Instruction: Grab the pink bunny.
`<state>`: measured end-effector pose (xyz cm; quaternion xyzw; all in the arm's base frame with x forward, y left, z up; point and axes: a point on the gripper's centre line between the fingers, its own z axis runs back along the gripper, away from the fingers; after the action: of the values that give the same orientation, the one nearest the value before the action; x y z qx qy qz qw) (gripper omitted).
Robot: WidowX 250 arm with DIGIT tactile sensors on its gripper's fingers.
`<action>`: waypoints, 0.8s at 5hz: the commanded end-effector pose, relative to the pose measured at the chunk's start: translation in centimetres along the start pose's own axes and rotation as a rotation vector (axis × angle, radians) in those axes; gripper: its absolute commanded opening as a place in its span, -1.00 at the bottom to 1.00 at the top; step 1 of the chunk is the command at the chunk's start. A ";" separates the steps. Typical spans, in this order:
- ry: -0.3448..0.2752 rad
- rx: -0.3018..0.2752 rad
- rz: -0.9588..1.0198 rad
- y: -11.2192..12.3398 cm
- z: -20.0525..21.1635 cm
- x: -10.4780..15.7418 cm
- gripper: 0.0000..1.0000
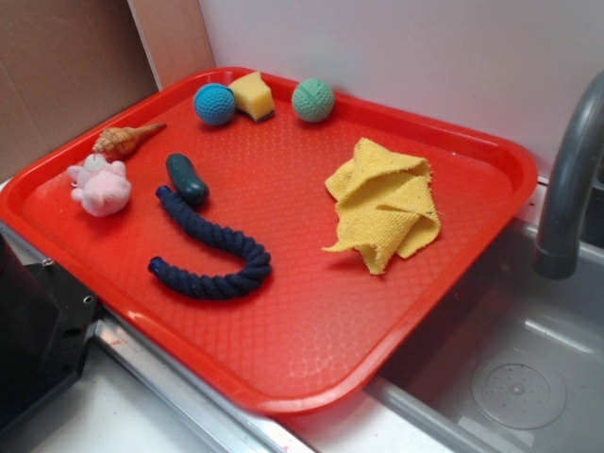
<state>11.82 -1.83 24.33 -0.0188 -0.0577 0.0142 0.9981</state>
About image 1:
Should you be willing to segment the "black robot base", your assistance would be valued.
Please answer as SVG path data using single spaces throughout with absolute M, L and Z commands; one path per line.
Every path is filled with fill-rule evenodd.
M 61 265 L 25 265 L 1 240 L 2 434 L 80 379 L 98 312 Z

